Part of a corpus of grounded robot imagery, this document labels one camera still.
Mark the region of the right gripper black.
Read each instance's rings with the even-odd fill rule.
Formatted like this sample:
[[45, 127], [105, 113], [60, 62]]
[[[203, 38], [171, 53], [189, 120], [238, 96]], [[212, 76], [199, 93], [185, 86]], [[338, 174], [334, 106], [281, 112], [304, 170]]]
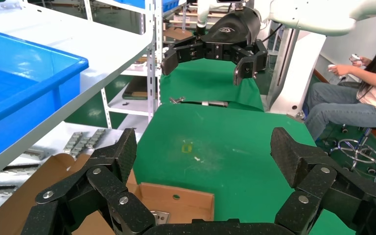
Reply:
[[180, 63], [205, 58], [236, 64], [235, 86], [245, 78], [256, 79], [258, 72], [265, 70], [268, 60], [266, 47], [257, 39], [260, 26], [255, 10], [244, 7], [231, 11], [202, 36], [202, 41], [191, 36], [169, 44], [161, 63], [162, 74], [170, 75]]

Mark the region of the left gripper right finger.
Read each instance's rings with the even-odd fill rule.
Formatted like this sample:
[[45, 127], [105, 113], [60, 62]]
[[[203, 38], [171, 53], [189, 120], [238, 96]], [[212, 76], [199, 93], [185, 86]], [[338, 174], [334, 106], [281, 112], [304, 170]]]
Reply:
[[376, 235], [376, 183], [343, 169], [322, 149], [296, 142], [273, 129], [271, 156], [294, 190], [275, 223], [307, 235], [323, 211], [335, 214], [358, 235]]

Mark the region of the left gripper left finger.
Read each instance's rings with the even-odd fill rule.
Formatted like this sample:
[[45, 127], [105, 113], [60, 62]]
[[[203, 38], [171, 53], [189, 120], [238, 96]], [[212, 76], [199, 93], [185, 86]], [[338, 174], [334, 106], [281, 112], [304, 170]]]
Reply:
[[70, 235], [93, 212], [117, 235], [146, 233], [155, 217], [126, 186], [136, 150], [132, 128], [115, 144], [96, 149], [80, 170], [37, 194], [21, 233]]

